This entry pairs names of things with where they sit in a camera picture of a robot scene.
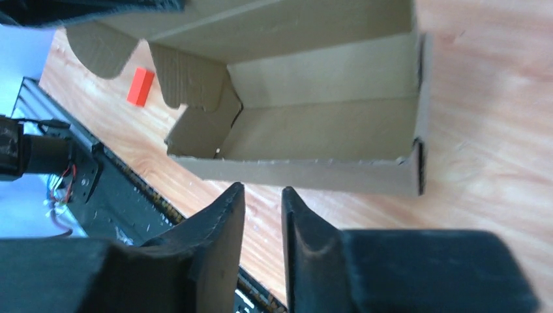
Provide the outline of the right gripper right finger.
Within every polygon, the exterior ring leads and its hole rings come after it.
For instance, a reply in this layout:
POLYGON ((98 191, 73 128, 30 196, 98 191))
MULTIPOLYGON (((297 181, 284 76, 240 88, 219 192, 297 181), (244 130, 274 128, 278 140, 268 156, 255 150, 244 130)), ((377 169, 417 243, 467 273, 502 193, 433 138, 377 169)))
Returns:
POLYGON ((282 191, 290 312, 536 312, 507 245, 478 230, 340 230, 282 191))

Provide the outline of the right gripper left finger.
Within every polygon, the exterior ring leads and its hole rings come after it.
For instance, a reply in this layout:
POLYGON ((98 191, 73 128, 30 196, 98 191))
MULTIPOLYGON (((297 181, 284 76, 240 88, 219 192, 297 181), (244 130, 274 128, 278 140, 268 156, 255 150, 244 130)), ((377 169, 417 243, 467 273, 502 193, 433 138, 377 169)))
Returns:
POLYGON ((2 312, 232 312, 245 189, 142 246, 111 239, 1 241, 2 312))

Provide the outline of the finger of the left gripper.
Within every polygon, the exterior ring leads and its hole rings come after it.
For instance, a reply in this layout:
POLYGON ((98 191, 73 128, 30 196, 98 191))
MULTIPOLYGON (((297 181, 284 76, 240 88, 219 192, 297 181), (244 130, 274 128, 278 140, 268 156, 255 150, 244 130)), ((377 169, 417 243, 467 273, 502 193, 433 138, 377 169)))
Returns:
POLYGON ((8 0, 1 1, 1 24, 48 28, 97 20, 128 12, 182 12, 184 1, 174 0, 8 0))

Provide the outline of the brown cardboard box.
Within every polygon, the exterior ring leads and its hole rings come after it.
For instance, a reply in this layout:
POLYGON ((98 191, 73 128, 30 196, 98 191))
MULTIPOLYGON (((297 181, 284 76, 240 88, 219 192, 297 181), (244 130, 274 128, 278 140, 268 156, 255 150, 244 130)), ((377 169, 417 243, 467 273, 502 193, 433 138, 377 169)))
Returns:
POLYGON ((148 45, 167 154, 198 177, 420 196, 432 37, 415 1, 181 1, 66 26, 104 79, 148 45))

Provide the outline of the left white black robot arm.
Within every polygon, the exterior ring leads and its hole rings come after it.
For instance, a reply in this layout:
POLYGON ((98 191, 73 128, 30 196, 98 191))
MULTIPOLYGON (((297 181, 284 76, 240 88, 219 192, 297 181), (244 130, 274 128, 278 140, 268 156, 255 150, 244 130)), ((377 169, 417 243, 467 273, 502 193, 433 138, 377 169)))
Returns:
MULTIPOLYGON (((1 25, 51 28, 127 12, 182 12, 184 1, 2 1, 1 25)), ((55 174, 72 165, 69 141, 24 134, 25 119, 1 118, 1 180, 25 173, 55 174)))

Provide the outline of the small orange block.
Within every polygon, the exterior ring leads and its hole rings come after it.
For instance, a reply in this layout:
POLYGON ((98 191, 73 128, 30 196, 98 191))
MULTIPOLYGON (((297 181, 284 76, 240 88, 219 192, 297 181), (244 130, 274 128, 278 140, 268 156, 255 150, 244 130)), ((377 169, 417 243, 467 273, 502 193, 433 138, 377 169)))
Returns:
POLYGON ((155 73, 152 70, 138 67, 127 93, 127 102, 137 107, 144 107, 154 78, 155 73))

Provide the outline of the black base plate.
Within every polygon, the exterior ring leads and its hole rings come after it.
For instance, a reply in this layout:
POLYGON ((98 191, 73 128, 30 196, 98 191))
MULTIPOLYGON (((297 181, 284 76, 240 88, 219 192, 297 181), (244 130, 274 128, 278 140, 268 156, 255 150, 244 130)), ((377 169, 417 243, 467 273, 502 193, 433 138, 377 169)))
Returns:
MULTIPOLYGON (((54 200, 68 200, 67 211, 85 232, 84 238, 142 246, 186 220, 35 80, 22 81, 15 107, 28 123, 60 122, 56 128, 34 125, 31 135, 62 138, 71 143, 72 165, 61 173, 50 174, 47 202, 53 205, 54 200)), ((285 311, 285 305, 239 267, 232 312, 285 311)))

